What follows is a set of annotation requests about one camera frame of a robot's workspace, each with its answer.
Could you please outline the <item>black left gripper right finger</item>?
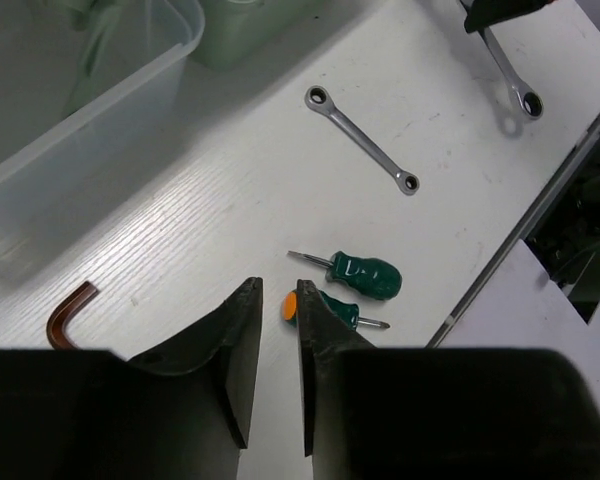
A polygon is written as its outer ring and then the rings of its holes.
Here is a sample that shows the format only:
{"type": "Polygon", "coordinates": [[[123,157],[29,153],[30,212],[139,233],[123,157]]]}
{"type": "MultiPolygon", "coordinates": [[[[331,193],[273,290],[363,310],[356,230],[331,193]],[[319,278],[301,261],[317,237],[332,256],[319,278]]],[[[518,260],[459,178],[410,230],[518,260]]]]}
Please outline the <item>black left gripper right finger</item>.
{"type": "Polygon", "coordinates": [[[304,452],[312,456],[320,430],[340,423],[340,354],[374,345],[333,313],[312,281],[299,280],[296,295],[304,452]]]}

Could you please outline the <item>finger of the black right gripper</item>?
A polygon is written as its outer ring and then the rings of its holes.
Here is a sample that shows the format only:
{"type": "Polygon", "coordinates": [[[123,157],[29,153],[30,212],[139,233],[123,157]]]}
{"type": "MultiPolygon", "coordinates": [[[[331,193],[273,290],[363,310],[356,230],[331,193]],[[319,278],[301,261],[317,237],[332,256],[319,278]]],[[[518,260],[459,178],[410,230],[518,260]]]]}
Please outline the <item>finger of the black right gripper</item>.
{"type": "Polygon", "coordinates": [[[464,29],[475,33],[493,25],[539,11],[553,0],[474,0],[463,1],[464,29]]]}

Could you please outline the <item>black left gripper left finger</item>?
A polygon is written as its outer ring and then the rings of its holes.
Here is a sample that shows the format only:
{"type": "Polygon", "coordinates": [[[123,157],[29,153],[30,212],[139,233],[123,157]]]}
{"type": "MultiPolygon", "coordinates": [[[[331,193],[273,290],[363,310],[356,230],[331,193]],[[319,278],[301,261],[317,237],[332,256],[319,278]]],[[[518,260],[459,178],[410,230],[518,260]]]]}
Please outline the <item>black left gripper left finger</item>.
{"type": "Polygon", "coordinates": [[[249,442],[262,331],[263,280],[247,278],[219,307],[130,364],[163,377],[206,371],[239,448],[249,442]]]}

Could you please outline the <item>green stubby phillips screwdriver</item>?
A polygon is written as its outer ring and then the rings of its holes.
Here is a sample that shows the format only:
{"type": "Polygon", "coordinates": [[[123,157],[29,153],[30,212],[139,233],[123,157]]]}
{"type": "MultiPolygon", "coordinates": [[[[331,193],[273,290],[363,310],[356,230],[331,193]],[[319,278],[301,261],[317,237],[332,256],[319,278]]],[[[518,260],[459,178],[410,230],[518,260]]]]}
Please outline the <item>green stubby phillips screwdriver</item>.
{"type": "MultiPolygon", "coordinates": [[[[379,330],[388,330],[391,327],[387,322],[362,317],[357,304],[342,302],[329,296],[322,290],[320,290],[320,295],[327,307],[342,320],[350,330],[356,330],[359,326],[379,330]]],[[[293,290],[285,297],[281,310],[283,320],[293,327],[297,324],[297,305],[297,291],[293,290]]]]}

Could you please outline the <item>large silver ratchet wrench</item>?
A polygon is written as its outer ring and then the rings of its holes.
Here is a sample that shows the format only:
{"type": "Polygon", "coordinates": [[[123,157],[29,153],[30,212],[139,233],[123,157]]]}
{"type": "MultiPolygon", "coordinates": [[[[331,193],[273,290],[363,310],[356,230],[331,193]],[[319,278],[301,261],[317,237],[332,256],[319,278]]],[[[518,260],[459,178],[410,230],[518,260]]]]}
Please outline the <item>large silver ratchet wrench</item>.
{"type": "Polygon", "coordinates": [[[479,34],[505,79],[512,105],[520,110],[525,119],[540,119],[544,113],[541,97],[518,75],[492,31],[486,28],[479,34]]]}

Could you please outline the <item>large brown hex key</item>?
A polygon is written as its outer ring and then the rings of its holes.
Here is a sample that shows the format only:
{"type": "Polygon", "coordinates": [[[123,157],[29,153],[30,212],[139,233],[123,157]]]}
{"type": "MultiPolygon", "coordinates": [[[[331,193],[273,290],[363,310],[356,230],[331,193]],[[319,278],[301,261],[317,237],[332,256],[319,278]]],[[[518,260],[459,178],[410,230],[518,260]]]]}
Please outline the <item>large brown hex key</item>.
{"type": "Polygon", "coordinates": [[[45,327],[46,338],[52,349],[78,349],[67,333],[68,325],[98,295],[98,288],[93,283],[84,281],[57,305],[45,327]]]}

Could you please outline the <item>small silver ratchet wrench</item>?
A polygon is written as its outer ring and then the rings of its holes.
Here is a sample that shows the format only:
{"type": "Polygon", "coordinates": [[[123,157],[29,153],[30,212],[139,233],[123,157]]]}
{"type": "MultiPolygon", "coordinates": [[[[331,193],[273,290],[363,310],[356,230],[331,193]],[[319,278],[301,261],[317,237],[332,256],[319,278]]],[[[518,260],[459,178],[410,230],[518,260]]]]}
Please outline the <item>small silver ratchet wrench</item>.
{"type": "Polygon", "coordinates": [[[335,105],[327,90],[311,86],[305,93],[306,106],[329,119],[342,132],[368,154],[396,183],[406,196],[413,196],[420,187],[418,177],[397,165],[363,130],[335,105]]]}

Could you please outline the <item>green plastic toolbox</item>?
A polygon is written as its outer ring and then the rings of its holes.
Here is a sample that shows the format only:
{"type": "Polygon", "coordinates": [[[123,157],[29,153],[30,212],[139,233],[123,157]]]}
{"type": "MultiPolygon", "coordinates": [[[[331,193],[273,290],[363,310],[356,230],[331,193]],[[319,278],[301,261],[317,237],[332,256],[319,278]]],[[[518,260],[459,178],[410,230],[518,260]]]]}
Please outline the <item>green plastic toolbox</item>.
{"type": "Polygon", "coordinates": [[[205,28],[194,59],[214,70],[232,68],[293,23],[308,1],[201,1],[205,28]]]}

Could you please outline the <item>clear toolbox lid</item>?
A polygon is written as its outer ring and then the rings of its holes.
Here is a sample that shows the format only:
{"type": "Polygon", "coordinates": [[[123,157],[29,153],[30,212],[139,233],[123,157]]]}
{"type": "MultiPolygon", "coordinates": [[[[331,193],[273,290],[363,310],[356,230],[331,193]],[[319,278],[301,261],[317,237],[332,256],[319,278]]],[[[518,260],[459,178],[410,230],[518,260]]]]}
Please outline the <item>clear toolbox lid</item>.
{"type": "Polygon", "coordinates": [[[37,267],[56,202],[172,110],[205,27],[197,1],[0,1],[0,272],[37,267]]]}

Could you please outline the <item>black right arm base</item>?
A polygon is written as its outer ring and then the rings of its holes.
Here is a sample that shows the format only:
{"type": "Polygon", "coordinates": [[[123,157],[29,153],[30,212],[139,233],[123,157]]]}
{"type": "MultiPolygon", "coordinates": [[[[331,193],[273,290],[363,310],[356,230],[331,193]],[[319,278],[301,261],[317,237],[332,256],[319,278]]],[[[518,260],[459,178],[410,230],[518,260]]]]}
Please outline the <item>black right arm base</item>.
{"type": "Polygon", "coordinates": [[[600,135],[525,243],[589,323],[600,303],[600,135]]]}

